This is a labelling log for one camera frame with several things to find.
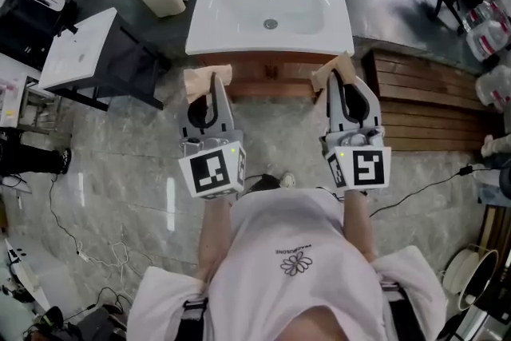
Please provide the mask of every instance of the white cable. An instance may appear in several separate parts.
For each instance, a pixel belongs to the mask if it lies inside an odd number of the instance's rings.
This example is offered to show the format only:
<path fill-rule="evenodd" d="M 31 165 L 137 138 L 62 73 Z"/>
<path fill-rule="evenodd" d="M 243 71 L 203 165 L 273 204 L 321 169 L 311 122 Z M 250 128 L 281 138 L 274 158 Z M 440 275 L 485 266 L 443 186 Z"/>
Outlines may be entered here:
<path fill-rule="evenodd" d="M 119 256 L 117 255 L 117 252 L 115 250 L 116 246 L 119 246 L 119 245 L 122 245 L 124 247 L 124 250 L 125 250 L 125 257 L 124 259 L 120 259 Z M 142 273 L 140 273 L 137 269 L 135 269 L 131 264 L 129 264 L 129 254 L 128 254 L 128 248 L 126 247 L 126 245 L 123 243 L 123 242 L 117 242 L 115 244 L 111 244 L 110 245 L 110 248 L 112 249 L 112 253 L 113 253 L 113 256 L 116 258 L 117 260 L 117 263 L 106 263 L 104 262 L 103 260 L 98 260 L 92 256 L 88 256 L 87 254 L 85 254 L 83 252 L 83 243 L 82 242 L 78 242 L 78 254 L 80 255 L 80 257 L 82 259 L 84 259 L 85 261 L 88 261 L 88 260 L 92 260 L 93 262 L 95 263 L 98 263 L 98 264 L 103 264 L 104 266 L 106 266 L 107 268 L 118 268 L 119 269 L 119 272 L 120 272 L 120 275 L 121 275 L 121 288 L 122 288 L 122 291 L 123 293 L 133 301 L 133 297 L 128 294 L 128 292 L 126 291 L 125 289 L 125 282 L 124 282 L 124 270 L 125 270 L 125 265 L 127 264 L 136 274 L 138 274 L 140 277 L 143 276 Z M 145 255 L 144 253 L 142 252 L 138 252 L 140 253 L 141 255 L 145 256 L 149 262 L 151 263 L 151 265 L 153 265 L 153 261 L 149 258 L 149 256 Z"/>

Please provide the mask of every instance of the flower graphic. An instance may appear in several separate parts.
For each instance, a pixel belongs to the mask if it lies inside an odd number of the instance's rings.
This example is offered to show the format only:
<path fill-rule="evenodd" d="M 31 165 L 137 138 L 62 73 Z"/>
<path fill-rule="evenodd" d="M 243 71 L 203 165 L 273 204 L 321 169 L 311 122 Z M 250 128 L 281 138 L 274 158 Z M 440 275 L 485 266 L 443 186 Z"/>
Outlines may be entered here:
<path fill-rule="evenodd" d="M 289 259 L 284 259 L 280 268 L 284 270 L 284 273 L 290 276 L 296 276 L 296 273 L 305 272 L 311 264 L 311 259 L 303 257 L 303 252 L 298 252 L 296 256 L 290 256 Z"/>

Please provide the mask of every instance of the sink drain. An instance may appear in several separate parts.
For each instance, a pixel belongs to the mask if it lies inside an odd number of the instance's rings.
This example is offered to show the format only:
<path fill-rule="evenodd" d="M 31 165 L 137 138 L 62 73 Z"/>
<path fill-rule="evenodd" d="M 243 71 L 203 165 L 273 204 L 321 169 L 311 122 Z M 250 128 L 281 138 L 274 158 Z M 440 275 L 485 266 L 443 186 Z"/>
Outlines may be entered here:
<path fill-rule="evenodd" d="M 263 23 L 264 28 L 268 30 L 273 30 L 278 25 L 279 22 L 277 22 L 274 18 L 267 18 Z"/>

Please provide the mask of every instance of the marble floor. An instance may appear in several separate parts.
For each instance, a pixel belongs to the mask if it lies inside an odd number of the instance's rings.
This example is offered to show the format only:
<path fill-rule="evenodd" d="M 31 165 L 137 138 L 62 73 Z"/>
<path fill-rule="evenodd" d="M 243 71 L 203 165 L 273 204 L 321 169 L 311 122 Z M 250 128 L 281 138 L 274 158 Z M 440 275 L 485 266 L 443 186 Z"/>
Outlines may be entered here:
<path fill-rule="evenodd" d="M 33 194 L 21 194 L 21 205 L 17 193 L 4 188 L 11 231 L 33 237 L 69 265 L 84 306 L 104 286 L 134 297 L 140 273 L 150 264 L 189 275 L 196 269 L 204 204 L 189 196 L 177 162 L 181 85 L 182 68 L 160 80 L 156 96 L 163 111 L 117 97 L 107 113 L 69 103 L 62 115 L 61 129 L 73 134 L 73 161 L 54 184 L 53 210 L 89 257 L 116 264 L 110 246 L 125 244 L 124 290 L 119 268 L 78 257 L 73 240 L 57 227 L 50 213 L 50 176 L 26 174 Z M 318 142 L 326 126 L 324 100 L 313 105 L 304 99 L 246 99 L 233 111 L 245 132 L 247 175 L 292 171 L 299 187 L 331 184 Z M 24 141 L 54 146 L 33 134 Z M 470 160 L 464 153 L 394 153 L 390 187 L 370 193 L 371 209 L 447 178 Z M 441 271 L 454 252 L 477 239 L 483 212 L 471 176 L 456 177 L 375 216 L 378 250 L 386 254 L 415 244 Z M 124 259 L 122 246 L 116 249 Z"/>

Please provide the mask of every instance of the white t-shirt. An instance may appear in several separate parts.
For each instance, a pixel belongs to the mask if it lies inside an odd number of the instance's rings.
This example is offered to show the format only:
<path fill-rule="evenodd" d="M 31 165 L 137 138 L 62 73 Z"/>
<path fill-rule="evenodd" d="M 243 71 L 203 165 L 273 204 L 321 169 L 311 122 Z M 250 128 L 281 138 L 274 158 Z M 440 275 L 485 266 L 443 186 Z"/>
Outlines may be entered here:
<path fill-rule="evenodd" d="M 342 233 L 343 206 L 323 189 L 277 189 L 232 207 L 233 241 L 208 291 L 204 340 L 273 341 L 300 313 L 329 307 L 350 341 L 387 340 L 380 281 L 399 282 L 426 340 L 445 322 L 442 288 L 418 249 L 367 263 Z M 149 268 L 128 321 L 128 341 L 173 341 L 191 277 Z"/>

